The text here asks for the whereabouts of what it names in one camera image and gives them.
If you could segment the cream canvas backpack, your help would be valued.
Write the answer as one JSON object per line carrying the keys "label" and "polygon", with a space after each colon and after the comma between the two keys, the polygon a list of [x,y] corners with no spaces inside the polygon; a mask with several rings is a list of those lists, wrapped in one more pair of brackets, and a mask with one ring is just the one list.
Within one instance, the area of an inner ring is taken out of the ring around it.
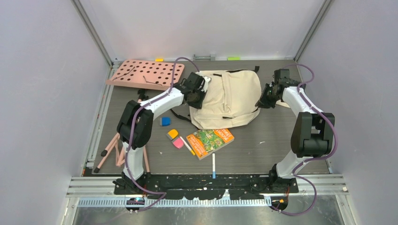
{"label": "cream canvas backpack", "polygon": [[259,66],[254,69],[204,70],[197,74],[210,81],[204,87],[206,94],[200,109],[189,107],[189,116],[172,114],[188,121],[198,129],[223,129],[246,126],[262,108],[274,108],[278,99],[267,96],[258,76]]}

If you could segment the orange paperback book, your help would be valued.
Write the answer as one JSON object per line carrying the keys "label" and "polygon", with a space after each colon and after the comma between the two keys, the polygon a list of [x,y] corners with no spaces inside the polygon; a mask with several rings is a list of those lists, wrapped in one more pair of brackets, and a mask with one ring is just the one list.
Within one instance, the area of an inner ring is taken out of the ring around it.
{"label": "orange paperback book", "polygon": [[198,130],[186,139],[197,158],[202,160],[234,141],[235,137],[228,129],[207,129]]}

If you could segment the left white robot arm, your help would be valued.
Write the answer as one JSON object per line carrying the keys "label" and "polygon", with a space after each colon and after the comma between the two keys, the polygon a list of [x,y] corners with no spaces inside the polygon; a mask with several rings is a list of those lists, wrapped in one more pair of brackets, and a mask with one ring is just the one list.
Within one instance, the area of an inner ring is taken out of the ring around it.
{"label": "left white robot arm", "polygon": [[144,188],[140,178],[144,173],[143,148],[151,138],[153,121],[184,103],[201,109],[210,82],[208,76],[191,73],[187,79],[149,100],[127,103],[116,130],[125,148],[123,174],[128,178],[126,188],[131,193],[139,194]]}

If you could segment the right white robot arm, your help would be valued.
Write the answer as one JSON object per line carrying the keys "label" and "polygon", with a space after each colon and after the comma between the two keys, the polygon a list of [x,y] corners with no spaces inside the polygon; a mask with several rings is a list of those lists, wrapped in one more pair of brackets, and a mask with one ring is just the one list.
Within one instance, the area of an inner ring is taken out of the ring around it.
{"label": "right white robot arm", "polygon": [[291,150],[269,171],[268,187],[281,192],[297,177],[305,164],[328,156],[334,149],[332,113],[323,112],[305,94],[305,84],[290,78],[288,69],[274,71],[274,80],[266,84],[256,103],[258,108],[274,108],[278,101],[286,103],[296,116],[291,135]]}

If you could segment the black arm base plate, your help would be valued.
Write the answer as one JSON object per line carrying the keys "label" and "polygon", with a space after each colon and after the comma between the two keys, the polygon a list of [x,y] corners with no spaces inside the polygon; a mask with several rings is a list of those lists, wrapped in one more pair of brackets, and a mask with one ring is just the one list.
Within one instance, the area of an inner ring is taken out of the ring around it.
{"label": "black arm base plate", "polygon": [[298,193],[296,179],[274,179],[266,174],[155,174],[135,183],[125,175],[113,181],[116,195],[140,195],[149,199],[214,200],[229,194],[232,200],[258,199],[261,194]]}

